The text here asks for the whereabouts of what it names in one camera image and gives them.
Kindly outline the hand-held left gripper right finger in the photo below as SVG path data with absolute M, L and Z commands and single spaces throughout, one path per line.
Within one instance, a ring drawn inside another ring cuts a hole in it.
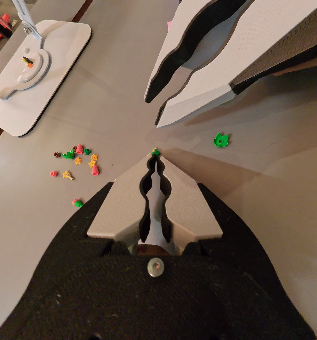
M 197 182 L 162 156 L 157 158 L 162 203 L 162 232 L 167 242 L 190 243 L 220 238 L 223 232 Z

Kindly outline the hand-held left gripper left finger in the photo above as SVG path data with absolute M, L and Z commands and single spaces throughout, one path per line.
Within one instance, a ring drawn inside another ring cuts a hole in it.
M 156 156 L 147 155 L 114 180 L 87 235 L 124 243 L 145 242 L 150 230 L 147 193 L 152 188 Z

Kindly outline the white book stand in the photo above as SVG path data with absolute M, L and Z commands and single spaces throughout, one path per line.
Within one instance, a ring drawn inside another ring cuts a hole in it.
M 86 23 L 42 20 L 35 24 L 25 1 L 12 1 L 26 36 L 0 70 L 0 128 L 27 134 L 51 101 L 92 35 Z M 34 62 L 27 67 L 22 60 Z

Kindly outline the green toy leaf cup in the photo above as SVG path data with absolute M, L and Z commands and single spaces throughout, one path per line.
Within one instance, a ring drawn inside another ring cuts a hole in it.
M 219 148 L 228 146 L 229 135 L 228 134 L 222 135 L 221 133 L 217 133 L 216 137 L 213 139 L 213 144 Z

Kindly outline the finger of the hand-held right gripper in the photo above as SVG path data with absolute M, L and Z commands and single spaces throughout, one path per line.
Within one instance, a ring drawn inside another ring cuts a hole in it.
M 145 102 L 164 89 L 179 67 L 195 70 L 215 56 L 247 5 L 250 1 L 181 1 L 148 81 Z
M 316 8 L 317 1 L 250 1 L 220 51 L 192 70 L 182 88 L 161 106 L 155 125 L 173 125 L 232 100 L 237 95 L 232 80 Z

